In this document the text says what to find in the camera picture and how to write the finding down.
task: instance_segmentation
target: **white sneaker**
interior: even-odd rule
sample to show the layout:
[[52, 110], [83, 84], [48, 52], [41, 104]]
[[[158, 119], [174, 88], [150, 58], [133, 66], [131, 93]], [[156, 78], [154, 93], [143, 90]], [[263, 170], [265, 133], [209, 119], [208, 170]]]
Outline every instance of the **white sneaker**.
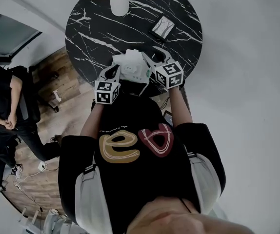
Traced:
[[15, 172], [13, 172], [14, 173], [14, 175], [15, 175], [15, 179], [16, 180], [19, 180], [19, 179], [21, 179], [21, 176], [22, 176], [22, 172], [23, 172], [23, 165], [22, 164], [18, 164], [18, 165], [16, 165], [16, 168], [17, 168], [17, 170], [15, 171]]

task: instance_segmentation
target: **hand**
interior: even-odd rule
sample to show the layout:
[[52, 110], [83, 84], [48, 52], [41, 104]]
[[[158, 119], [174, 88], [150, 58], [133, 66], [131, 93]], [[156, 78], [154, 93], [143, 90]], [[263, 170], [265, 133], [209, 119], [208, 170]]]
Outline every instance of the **hand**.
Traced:
[[12, 124], [12, 129], [15, 128], [17, 124], [17, 115], [16, 114], [10, 114], [8, 118], [8, 122]]
[[6, 129], [8, 130], [12, 130], [14, 127], [12, 126], [12, 123], [9, 122], [8, 120], [5, 121], [5, 125]]

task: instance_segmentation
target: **red letter print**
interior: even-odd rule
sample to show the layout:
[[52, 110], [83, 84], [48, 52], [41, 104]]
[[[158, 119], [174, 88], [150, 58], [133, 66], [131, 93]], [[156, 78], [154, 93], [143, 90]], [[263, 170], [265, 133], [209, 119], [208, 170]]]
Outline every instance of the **red letter print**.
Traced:
[[[159, 130], [151, 132], [148, 129], [143, 129], [138, 132], [139, 138], [141, 141], [157, 156], [157, 157], [166, 157], [172, 147], [174, 142], [174, 135], [170, 127], [166, 124], [159, 124]], [[154, 136], [163, 136], [164, 144], [159, 146], [153, 140]]]

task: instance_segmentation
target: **white plug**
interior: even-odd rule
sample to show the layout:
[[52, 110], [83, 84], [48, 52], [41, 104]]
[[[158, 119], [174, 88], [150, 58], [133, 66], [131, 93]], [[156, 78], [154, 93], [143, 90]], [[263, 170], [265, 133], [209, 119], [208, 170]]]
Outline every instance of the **white plug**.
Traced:
[[42, 172], [46, 168], [47, 164], [43, 161], [39, 163], [38, 169]]

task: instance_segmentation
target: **wooden floor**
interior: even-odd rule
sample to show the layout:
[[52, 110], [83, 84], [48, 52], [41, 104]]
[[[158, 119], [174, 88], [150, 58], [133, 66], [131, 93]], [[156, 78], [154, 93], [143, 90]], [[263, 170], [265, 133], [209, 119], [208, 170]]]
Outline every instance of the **wooden floor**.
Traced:
[[[66, 49], [62, 48], [37, 65], [34, 72], [34, 82], [46, 80], [53, 72], [57, 72], [59, 78], [44, 86], [40, 95], [60, 111], [55, 113], [49, 107], [40, 105], [41, 121], [38, 123], [39, 136], [43, 143], [50, 141], [54, 135], [78, 135], [90, 114], [94, 90], [91, 85], [85, 82], [73, 68]], [[62, 98], [58, 102], [53, 94], [58, 90]], [[155, 98], [155, 101], [162, 105], [167, 94]], [[47, 171], [39, 173], [40, 161], [33, 155], [25, 143], [20, 144], [16, 151], [17, 163], [24, 165], [22, 180], [20, 183], [22, 192], [14, 186], [14, 176], [9, 176], [9, 184], [4, 193], [8, 199], [20, 210], [27, 208], [26, 214], [32, 216], [35, 210], [43, 209], [42, 219], [45, 219], [49, 209], [57, 209], [64, 214], [61, 207], [58, 171]], [[59, 166], [59, 158], [47, 162], [47, 169], [54, 170]]]

